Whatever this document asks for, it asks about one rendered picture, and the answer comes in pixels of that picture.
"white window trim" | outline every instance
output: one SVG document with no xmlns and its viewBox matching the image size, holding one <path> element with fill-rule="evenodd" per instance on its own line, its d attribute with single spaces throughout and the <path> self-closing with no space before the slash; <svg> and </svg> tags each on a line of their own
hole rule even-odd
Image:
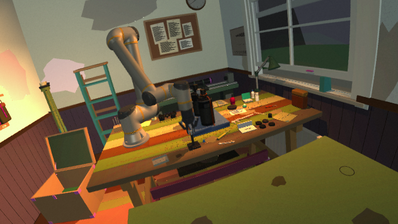
<svg viewBox="0 0 398 224">
<path fill-rule="evenodd" d="M 244 7 L 244 29 L 247 43 L 247 62 L 249 71 L 254 76 L 254 71 L 262 64 L 261 47 L 259 47 L 258 0 L 243 0 Z M 280 64 L 278 70 L 307 73 L 306 70 L 313 70 L 315 76 L 326 76 L 335 79 L 352 81 L 351 99 L 356 100 L 357 95 L 370 98 L 372 94 L 374 70 L 377 58 L 378 32 L 380 27 L 381 0 L 351 0 L 350 16 L 350 56 L 348 59 L 348 71 L 331 69 L 320 69 L 307 66 Z"/>
</svg>

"gray robotic arm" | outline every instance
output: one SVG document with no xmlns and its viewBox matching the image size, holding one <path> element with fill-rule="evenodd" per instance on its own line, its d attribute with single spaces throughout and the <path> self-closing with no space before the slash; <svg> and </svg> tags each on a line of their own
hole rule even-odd
<svg viewBox="0 0 398 224">
<path fill-rule="evenodd" d="M 178 81 L 155 87 L 146 76 L 138 48 L 139 33 L 134 27 L 112 29 L 106 37 L 106 44 L 114 51 L 124 68 L 131 76 L 137 95 L 136 105 L 128 105 L 118 112 L 118 118 L 125 134 L 123 145 L 137 147 L 149 139 L 141 123 L 159 114 L 158 102 L 174 97 L 181 111 L 180 125 L 192 135 L 195 132 L 195 115 L 188 82 Z"/>
</svg>

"dark canister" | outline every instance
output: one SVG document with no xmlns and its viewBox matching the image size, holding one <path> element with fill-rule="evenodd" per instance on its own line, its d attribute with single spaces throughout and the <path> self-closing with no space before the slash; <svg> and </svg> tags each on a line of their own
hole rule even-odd
<svg viewBox="0 0 398 224">
<path fill-rule="evenodd" d="M 207 96 L 206 89 L 200 90 L 200 96 L 198 99 L 200 121 L 203 126 L 214 125 L 214 110 L 213 102 L 210 96 Z"/>
<path fill-rule="evenodd" d="M 192 90 L 193 92 L 191 93 L 191 99 L 193 104 L 193 112 L 195 116 L 199 116 L 200 115 L 199 104 L 198 104 L 199 95 L 198 93 L 196 93 L 196 91 L 198 90 L 198 84 L 194 84 Z"/>
</svg>

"green lamp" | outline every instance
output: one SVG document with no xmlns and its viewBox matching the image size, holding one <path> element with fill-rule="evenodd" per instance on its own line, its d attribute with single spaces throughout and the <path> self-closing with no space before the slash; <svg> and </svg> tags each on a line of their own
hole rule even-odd
<svg viewBox="0 0 398 224">
<path fill-rule="evenodd" d="M 268 68 L 264 67 L 265 63 L 270 62 L 270 66 L 268 66 Z M 279 68 L 280 65 L 278 64 L 278 62 L 276 62 L 276 60 L 272 57 L 272 56 L 268 56 L 265 61 L 263 62 L 263 64 L 260 66 L 260 68 L 254 72 L 254 74 L 256 75 L 256 89 L 254 91 L 256 92 L 260 92 L 259 88 L 258 88 L 258 73 L 260 72 L 261 69 L 268 69 L 268 70 L 274 70 Z"/>
</svg>

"yellow stripe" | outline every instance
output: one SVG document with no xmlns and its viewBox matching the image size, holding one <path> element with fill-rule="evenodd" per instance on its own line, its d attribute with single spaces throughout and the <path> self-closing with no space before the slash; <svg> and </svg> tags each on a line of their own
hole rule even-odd
<svg viewBox="0 0 398 224">
<path fill-rule="evenodd" d="M 144 90 L 145 90 L 146 88 L 148 88 L 149 86 L 155 86 L 155 85 L 149 84 L 148 86 L 145 86 L 145 88 L 144 88 L 141 92 L 144 92 Z"/>
<path fill-rule="evenodd" d="M 137 129 L 137 130 L 135 130 L 134 132 L 128 132 L 128 133 L 125 133 L 124 132 L 124 134 L 125 135 L 132 135 L 132 134 L 134 134 L 134 133 L 137 133 L 139 130 L 141 130 L 142 129 L 142 127 L 140 127 L 139 129 Z"/>
<path fill-rule="evenodd" d="M 127 43 L 125 43 L 125 45 L 129 45 L 129 44 L 132 44 L 132 43 L 138 43 L 137 41 L 135 41 L 135 42 L 127 42 Z"/>
<path fill-rule="evenodd" d="M 164 99 L 166 100 L 166 99 L 168 98 L 168 95 L 167 95 L 167 93 L 166 93 L 166 90 L 164 90 L 164 88 L 163 88 L 163 87 L 160 87 L 160 88 L 162 88 L 162 89 L 163 89 L 163 92 L 164 92 Z"/>
<path fill-rule="evenodd" d="M 182 102 L 182 103 L 180 103 L 180 102 L 177 102 L 178 104 L 186 104 L 186 103 L 189 103 L 189 102 L 192 102 L 192 99 L 190 99 L 190 100 L 188 100 L 188 101 L 185 101 L 185 102 Z"/>
<path fill-rule="evenodd" d="M 124 32 L 123 30 L 119 27 L 120 31 L 122 32 L 122 37 L 123 37 L 123 41 L 124 41 Z"/>
<path fill-rule="evenodd" d="M 174 86 L 171 86 L 171 88 L 173 88 Z M 172 96 L 172 97 L 174 97 L 173 96 L 173 94 L 171 94 L 171 88 L 169 89 L 169 92 L 170 92 L 170 95 Z"/>
<path fill-rule="evenodd" d="M 110 42 L 112 39 L 114 39 L 115 37 L 121 37 L 121 36 L 113 36 L 113 37 L 111 37 L 111 38 L 108 40 L 108 43 L 107 43 L 108 46 L 109 46 L 109 42 Z"/>
<path fill-rule="evenodd" d="M 142 121 L 145 121 L 144 113 L 142 112 L 142 110 L 141 110 L 140 106 L 138 106 L 138 109 L 139 109 L 139 110 L 140 110 L 140 112 L 141 112 L 141 115 L 142 115 Z"/>
</svg>

